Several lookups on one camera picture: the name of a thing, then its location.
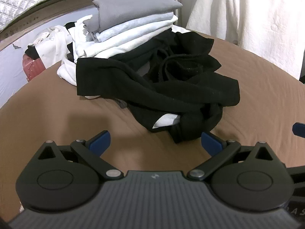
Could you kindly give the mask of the black knit garment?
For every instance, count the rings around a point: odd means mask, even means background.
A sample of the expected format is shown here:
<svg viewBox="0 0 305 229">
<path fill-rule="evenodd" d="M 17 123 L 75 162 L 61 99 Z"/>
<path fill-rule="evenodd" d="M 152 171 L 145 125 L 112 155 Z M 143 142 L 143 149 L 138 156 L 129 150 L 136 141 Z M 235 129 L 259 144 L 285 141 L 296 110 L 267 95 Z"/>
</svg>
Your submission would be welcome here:
<svg viewBox="0 0 305 229">
<path fill-rule="evenodd" d="M 151 132 L 163 115 L 176 114 L 178 123 L 163 130 L 175 143 L 197 139 L 218 124 L 225 106 L 240 101 L 238 81 L 217 73 L 213 43 L 193 31 L 166 30 L 127 53 L 80 58 L 77 94 L 126 102 Z"/>
</svg>

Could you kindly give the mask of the white crumpled clothes pile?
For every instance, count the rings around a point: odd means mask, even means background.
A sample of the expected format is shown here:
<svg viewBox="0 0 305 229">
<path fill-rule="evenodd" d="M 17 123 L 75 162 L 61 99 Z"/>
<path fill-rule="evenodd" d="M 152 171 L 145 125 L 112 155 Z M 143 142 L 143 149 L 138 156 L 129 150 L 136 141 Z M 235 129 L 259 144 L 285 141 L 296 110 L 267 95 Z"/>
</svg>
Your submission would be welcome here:
<svg viewBox="0 0 305 229">
<path fill-rule="evenodd" d="M 72 37 L 69 31 L 61 25 L 43 30 L 33 43 L 27 46 L 25 54 L 33 60 L 41 59 L 46 68 L 61 61 L 68 53 L 68 45 Z"/>
</svg>

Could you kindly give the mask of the white hanging quilt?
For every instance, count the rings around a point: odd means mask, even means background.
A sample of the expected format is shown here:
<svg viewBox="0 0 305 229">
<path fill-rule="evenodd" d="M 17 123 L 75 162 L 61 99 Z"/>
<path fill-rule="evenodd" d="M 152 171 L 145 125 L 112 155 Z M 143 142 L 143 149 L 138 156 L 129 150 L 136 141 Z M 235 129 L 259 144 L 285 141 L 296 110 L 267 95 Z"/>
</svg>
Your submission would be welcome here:
<svg viewBox="0 0 305 229">
<path fill-rule="evenodd" d="M 231 42 L 295 79 L 304 54 L 304 0 L 196 0 L 187 28 Z"/>
</svg>

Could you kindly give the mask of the white folded shirt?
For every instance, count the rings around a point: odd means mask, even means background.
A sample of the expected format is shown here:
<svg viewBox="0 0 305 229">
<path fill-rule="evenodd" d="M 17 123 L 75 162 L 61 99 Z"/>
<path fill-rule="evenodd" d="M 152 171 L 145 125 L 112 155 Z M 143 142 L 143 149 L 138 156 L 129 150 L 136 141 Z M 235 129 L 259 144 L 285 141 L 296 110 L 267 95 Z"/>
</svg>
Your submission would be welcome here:
<svg viewBox="0 0 305 229">
<path fill-rule="evenodd" d="M 78 19 L 68 29 L 72 37 L 72 49 L 74 60 L 69 60 L 68 57 L 62 59 L 61 66 L 57 70 L 57 75 L 76 86 L 76 62 L 79 58 L 97 57 L 109 58 L 117 54 L 129 52 L 136 47 L 148 42 L 154 36 L 171 29 L 174 33 L 186 33 L 183 27 L 175 26 L 174 20 L 163 22 L 154 22 L 147 25 L 139 26 L 131 30 L 120 33 L 104 42 L 94 42 L 86 40 L 86 33 L 83 21 L 90 19 L 92 15 L 87 15 Z"/>
</svg>

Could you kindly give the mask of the light blue folded shirt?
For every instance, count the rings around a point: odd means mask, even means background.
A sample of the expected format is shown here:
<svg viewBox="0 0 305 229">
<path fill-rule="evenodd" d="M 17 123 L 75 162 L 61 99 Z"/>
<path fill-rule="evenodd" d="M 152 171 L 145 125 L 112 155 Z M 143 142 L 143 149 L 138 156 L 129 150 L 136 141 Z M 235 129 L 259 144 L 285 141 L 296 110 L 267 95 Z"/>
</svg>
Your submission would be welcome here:
<svg viewBox="0 0 305 229">
<path fill-rule="evenodd" d="M 126 21 L 124 23 L 115 25 L 107 30 L 102 31 L 101 33 L 93 33 L 88 31 L 86 35 L 87 41 L 94 41 L 94 42 L 104 42 L 111 37 L 114 37 L 120 33 L 123 33 L 127 30 L 134 29 L 139 26 L 147 25 L 154 22 L 163 22 L 167 20 L 173 19 L 173 22 L 178 20 L 178 17 L 173 12 L 167 12 L 164 14 L 155 14 L 155 15 L 148 15 L 146 17 L 133 19 Z"/>
</svg>

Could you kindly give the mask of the grey folded shirt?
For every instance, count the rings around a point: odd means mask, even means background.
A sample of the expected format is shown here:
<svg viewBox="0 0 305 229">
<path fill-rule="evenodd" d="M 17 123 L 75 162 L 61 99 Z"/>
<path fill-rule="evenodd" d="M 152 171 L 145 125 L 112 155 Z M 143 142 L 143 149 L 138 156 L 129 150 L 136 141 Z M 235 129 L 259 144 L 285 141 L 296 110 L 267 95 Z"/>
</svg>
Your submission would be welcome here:
<svg viewBox="0 0 305 229">
<path fill-rule="evenodd" d="M 83 21 L 85 28 L 100 33 L 118 24 L 182 7 L 176 0 L 94 0 L 98 13 Z"/>
</svg>

